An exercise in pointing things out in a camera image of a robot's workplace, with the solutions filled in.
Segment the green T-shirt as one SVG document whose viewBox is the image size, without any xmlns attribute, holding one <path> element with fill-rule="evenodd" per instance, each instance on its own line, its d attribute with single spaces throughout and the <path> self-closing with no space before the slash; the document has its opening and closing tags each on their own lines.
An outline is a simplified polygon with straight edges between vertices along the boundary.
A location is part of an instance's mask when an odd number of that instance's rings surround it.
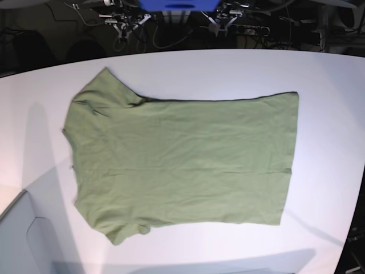
<svg viewBox="0 0 365 274">
<path fill-rule="evenodd" d="M 63 133 L 75 207 L 119 245 L 169 225 L 278 225 L 291 179 L 299 95 L 159 100 L 108 69 L 72 99 Z"/>
</svg>

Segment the black power strip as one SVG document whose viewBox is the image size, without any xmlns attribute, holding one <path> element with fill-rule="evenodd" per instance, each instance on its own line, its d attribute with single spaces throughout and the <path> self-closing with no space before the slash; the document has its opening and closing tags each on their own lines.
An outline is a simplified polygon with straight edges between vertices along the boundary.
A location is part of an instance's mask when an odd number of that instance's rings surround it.
<svg viewBox="0 0 365 274">
<path fill-rule="evenodd" d="M 266 26 L 254 26 L 254 25 L 237 25 L 230 26 L 216 26 L 215 24 L 209 24 L 208 30 L 214 35 L 218 36 L 221 33 L 224 36 L 228 35 L 248 35 L 266 37 L 270 34 L 270 28 Z"/>
</svg>

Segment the blue plastic box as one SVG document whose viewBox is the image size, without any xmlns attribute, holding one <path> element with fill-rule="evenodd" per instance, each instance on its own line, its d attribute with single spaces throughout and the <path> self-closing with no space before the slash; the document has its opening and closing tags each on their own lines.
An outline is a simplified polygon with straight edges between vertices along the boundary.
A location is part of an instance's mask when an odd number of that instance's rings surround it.
<svg viewBox="0 0 365 274">
<path fill-rule="evenodd" d="M 139 0 L 146 11 L 213 11 L 220 0 Z"/>
</svg>

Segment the grey panel at table corner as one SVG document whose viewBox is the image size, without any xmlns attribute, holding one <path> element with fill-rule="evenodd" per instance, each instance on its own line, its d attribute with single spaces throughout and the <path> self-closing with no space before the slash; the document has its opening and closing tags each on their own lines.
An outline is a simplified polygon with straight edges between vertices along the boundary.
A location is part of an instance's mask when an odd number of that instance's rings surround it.
<svg viewBox="0 0 365 274">
<path fill-rule="evenodd" d="M 27 191 L 1 213 L 1 273 L 61 273 Z"/>
</svg>

